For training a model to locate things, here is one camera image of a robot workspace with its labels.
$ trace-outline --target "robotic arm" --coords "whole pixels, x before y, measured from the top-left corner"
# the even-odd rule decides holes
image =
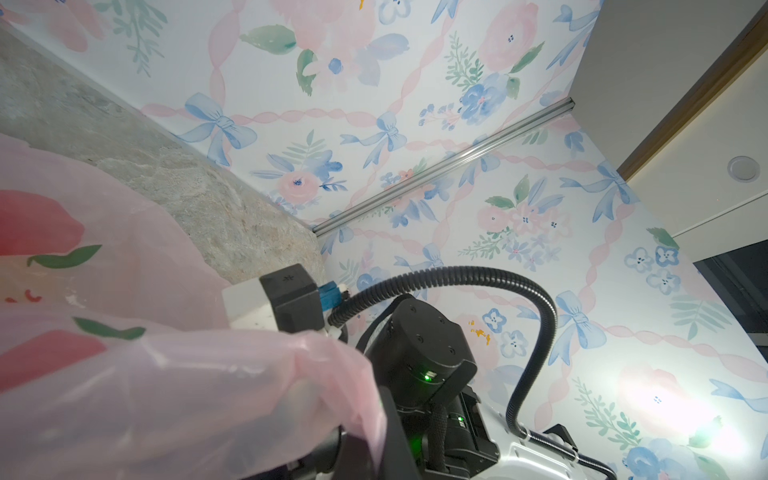
[[[501,288],[524,296],[539,310],[537,342],[503,417],[468,386],[477,366],[461,327],[409,294],[447,285]],[[348,319],[396,297],[357,345],[372,363],[389,420],[381,467],[374,472],[363,440],[337,429],[307,457],[251,480],[582,480],[587,478],[582,467],[616,480],[605,464],[578,453],[562,425],[541,434],[518,421],[557,329],[554,302],[538,284],[504,270],[447,266],[385,280],[352,298],[343,290],[333,282],[318,289],[294,265],[232,286],[223,297],[233,328],[325,330],[344,341]],[[331,308],[325,320],[323,311]]]

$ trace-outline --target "floral wallpaper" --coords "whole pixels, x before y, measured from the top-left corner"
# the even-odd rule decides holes
[[[319,243],[329,277],[353,292],[443,265],[529,276],[560,317],[523,423],[563,423],[619,478],[765,478],[768,365],[570,115]],[[503,412],[538,333],[533,305],[471,286],[416,296],[462,326],[472,385]],[[353,341],[383,308],[350,321]]]
[[[600,7],[2,0],[0,22],[316,225],[566,98]]]

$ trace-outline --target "wooden beam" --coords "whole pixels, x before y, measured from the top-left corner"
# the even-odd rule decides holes
[[[768,2],[618,168],[629,180],[717,98],[768,46]]]

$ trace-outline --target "translucent plastic bag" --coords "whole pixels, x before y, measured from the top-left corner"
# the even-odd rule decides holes
[[[226,329],[229,283],[161,207],[3,135],[0,160],[0,478],[234,480],[338,425],[380,458],[359,352]]]

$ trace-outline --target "recessed ceiling light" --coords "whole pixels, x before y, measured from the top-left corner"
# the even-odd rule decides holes
[[[753,158],[735,157],[728,162],[728,174],[743,184],[754,182],[760,176],[760,164]]]

